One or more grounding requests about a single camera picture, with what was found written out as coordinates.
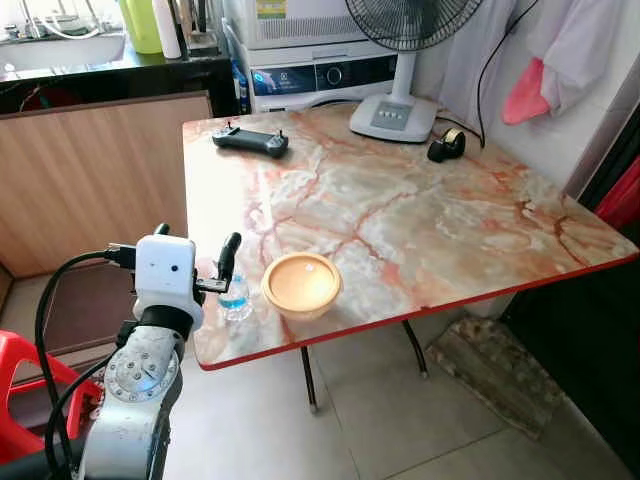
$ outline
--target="doormat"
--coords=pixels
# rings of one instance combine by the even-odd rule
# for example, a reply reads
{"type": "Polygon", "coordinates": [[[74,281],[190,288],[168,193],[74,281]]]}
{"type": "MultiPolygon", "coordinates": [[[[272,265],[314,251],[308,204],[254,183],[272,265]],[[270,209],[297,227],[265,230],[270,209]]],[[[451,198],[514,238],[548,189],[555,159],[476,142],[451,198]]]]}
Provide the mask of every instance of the doormat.
{"type": "Polygon", "coordinates": [[[533,356],[493,320],[466,317],[427,355],[494,413],[538,439],[564,394],[533,356]]]}
{"type": "Polygon", "coordinates": [[[65,272],[45,319],[45,345],[52,355],[115,341],[124,320],[133,318],[135,296],[128,270],[108,263],[65,272]]]}

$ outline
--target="black cable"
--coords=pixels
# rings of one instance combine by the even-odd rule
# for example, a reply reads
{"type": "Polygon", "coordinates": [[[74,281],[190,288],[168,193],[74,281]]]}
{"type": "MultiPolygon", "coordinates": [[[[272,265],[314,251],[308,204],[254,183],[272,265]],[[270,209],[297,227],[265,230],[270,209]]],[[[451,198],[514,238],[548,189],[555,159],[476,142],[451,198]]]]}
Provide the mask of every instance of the black cable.
{"type": "Polygon", "coordinates": [[[441,117],[440,115],[436,115],[436,120],[442,120],[443,122],[454,123],[454,124],[458,125],[459,127],[464,128],[467,132],[469,132],[474,137],[476,137],[478,140],[480,140],[480,134],[478,132],[473,130],[471,127],[465,125],[464,123],[459,122],[458,120],[454,120],[453,118],[449,118],[449,117],[441,117]]]}
{"type": "Polygon", "coordinates": [[[487,68],[489,67],[489,64],[491,63],[491,60],[493,60],[493,57],[496,56],[496,53],[498,53],[498,50],[500,50],[500,47],[505,42],[505,40],[507,39],[509,34],[513,31],[513,29],[516,27],[516,25],[518,25],[518,23],[520,23],[520,20],[522,20],[524,18],[524,16],[527,13],[529,13],[529,11],[533,7],[535,7],[538,2],[539,2],[539,0],[534,0],[531,3],[531,5],[529,5],[525,9],[524,12],[522,12],[520,15],[518,15],[518,17],[516,17],[516,19],[513,21],[513,23],[507,29],[507,31],[504,32],[504,35],[502,36],[502,39],[500,40],[500,42],[498,42],[498,45],[496,45],[496,47],[493,49],[493,51],[491,52],[491,55],[489,55],[489,58],[487,59],[486,63],[484,64],[484,67],[482,67],[482,71],[480,72],[480,77],[478,77],[478,85],[477,85],[477,89],[476,89],[476,110],[477,110],[477,113],[478,113],[478,122],[480,123],[480,146],[482,148],[484,148],[484,145],[485,145],[485,142],[486,142],[486,135],[485,135],[485,131],[484,131],[484,123],[482,121],[482,109],[480,108],[480,87],[482,85],[482,77],[484,77],[484,73],[486,72],[487,68]]]}
{"type": "MultiPolygon", "coordinates": [[[[38,351],[38,360],[40,361],[40,368],[42,369],[42,376],[45,380],[45,384],[47,386],[47,392],[49,393],[49,399],[51,400],[51,405],[55,406],[58,402],[58,390],[56,389],[56,384],[53,379],[53,375],[51,374],[51,367],[49,366],[49,360],[47,358],[46,348],[44,344],[44,318],[47,311],[47,307],[49,306],[49,299],[55,287],[58,283],[58,280],[62,276],[62,274],[68,270],[71,266],[76,263],[84,262],[85,260],[90,260],[94,258],[105,258],[105,252],[89,252],[83,255],[79,255],[77,257],[68,260],[64,263],[56,272],[51,276],[47,285],[40,296],[40,301],[38,302],[38,310],[36,312],[36,322],[35,322],[35,344],[36,349],[38,351]]],[[[69,444],[69,437],[67,435],[67,429],[64,424],[64,419],[58,421],[58,432],[60,435],[60,443],[62,445],[62,451],[65,457],[65,464],[69,465],[71,462],[71,446],[69,444]]],[[[47,453],[47,462],[50,467],[58,471],[58,461],[55,457],[55,452],[46,452],[47,453]]]]}
{"type": "MultiPolygon", "coordinates": [[[[73,392],[76,390],[76,388],[78,388],[83,382],[88,380],[89,377],[91,377],[91,375],[93,375],[94,373],[96,373],[98,370],[105,367],[109,363],[109,360],[111,360],[111,357],[113,357],[113,354],[115,352],[117,352],[117,350],[115,350],[105,359],[96,363],[93,367],[88,369],[86,372],[82,373],[82,375],[80,375],[78,378],[76,378],[73,381],[73,383],[71,383],[71,385],[69,385],[67,389],[62,393],[58,401],[53,406],[53,409],[49,414],[49,421],[47,422],[47,428],[44,433],[44,449],[47,456],[47,461],[49,458],[55,458],[55,451],[53,448],[53,435],[55,433],[56,424],[60,420],[64,420],[64,416],[62,415],[62,408],[64,407],[65,403],[67,403],[67,400],[69,400],[69,398],[71,397],[73,392]]],[[[51,463],[49,463],[49,468],[51,469],[52,472],[55,473],[58,469],[58,466],[52,465],[51,463]]]]}

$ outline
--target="label sticker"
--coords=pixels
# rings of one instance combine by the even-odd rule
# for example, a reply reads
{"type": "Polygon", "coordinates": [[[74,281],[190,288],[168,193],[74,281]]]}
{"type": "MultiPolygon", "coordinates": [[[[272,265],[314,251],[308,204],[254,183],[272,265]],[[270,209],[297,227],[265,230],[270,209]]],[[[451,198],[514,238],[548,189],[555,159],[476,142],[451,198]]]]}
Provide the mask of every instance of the label sticker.
{"type": "Polygon", "coordinates": [[[267,18],[285,18],[287,16],[287,0],[256,0],[258,20],[267,18]]]}

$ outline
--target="green bottle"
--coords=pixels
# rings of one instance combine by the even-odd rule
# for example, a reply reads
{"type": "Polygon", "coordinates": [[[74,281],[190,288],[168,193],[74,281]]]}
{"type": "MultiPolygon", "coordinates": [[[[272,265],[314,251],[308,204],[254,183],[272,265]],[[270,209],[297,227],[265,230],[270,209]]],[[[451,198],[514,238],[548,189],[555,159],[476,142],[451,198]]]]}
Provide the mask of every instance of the green bottle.
{"type": "Polygon", "coordinates": [[[119,0],[119,4],[129,38],[136,52],[162,52],[151,0],[119,0]]]}

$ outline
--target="fan stand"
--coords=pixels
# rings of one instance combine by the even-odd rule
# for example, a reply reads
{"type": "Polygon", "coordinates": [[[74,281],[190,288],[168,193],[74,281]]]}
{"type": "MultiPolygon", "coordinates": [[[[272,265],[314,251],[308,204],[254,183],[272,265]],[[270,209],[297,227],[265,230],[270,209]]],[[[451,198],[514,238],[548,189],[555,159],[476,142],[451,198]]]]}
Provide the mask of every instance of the fan stand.
{"type": "Polygon", "coordinates": [[[415,61],[416,52],[398,53],[391,93],[365,98],[351,116],[351,130],[398,142],[422,143],[429,137],[438,106],[409,93],[415,61]]]}

